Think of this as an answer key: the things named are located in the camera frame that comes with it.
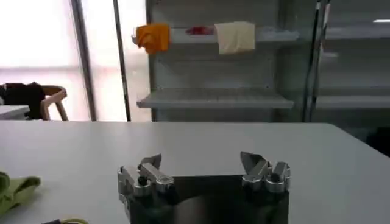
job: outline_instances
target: wooden chair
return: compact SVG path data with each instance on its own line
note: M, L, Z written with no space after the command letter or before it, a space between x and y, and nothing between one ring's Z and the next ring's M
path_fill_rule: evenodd
M65 109L62 105L62 100L67 96L66 90L61 86L42 86L44 94L49 96L41 102L41 115L45 121L50 120L49 106L55 103L58 112L60 113L63 121L68 121L68 115L66 115Z

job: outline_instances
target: shelf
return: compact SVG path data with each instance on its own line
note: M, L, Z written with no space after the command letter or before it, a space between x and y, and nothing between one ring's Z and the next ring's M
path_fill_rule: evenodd
M294 42L299 39L298 32L291 31L275 31L273 29L256 29L256 42L258 43L285 43ZM171 29L172 44L212 44L217 43L216 34L213 35L188 35L185 28ZM137 40L133 37L133 43L137 44Z
M390 108L390 95L319 96L316 108Z
M390 27L330 27L327 40L390 38Z
M137 102L140 108L292 108L294 102L256 88L160 89Z

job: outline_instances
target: table surface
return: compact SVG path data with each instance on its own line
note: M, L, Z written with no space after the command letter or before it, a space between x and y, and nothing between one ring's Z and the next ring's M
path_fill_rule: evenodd
M11 119L13 117L19 118L29 111L30 108L27 105L0 105L0 120Z
M242 150L291 166L290 224L388 222L390 160L332 125L43 121L0 121L0 170L43 181L0 222L125 224L119 166L161 153L169 175L242 174Z

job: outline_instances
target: yellow cable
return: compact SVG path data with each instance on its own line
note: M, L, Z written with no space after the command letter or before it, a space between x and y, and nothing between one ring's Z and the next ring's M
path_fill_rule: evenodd
M61 224L68 224L68 223L88 224L87 221L82 220L82 219L64 219L64 220L61 220Z

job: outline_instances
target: yellow-green cloth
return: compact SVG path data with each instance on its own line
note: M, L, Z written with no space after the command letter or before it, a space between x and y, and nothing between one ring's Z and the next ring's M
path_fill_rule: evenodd
M0 216L27 202L40 184L38 177L9 178L0 172Z

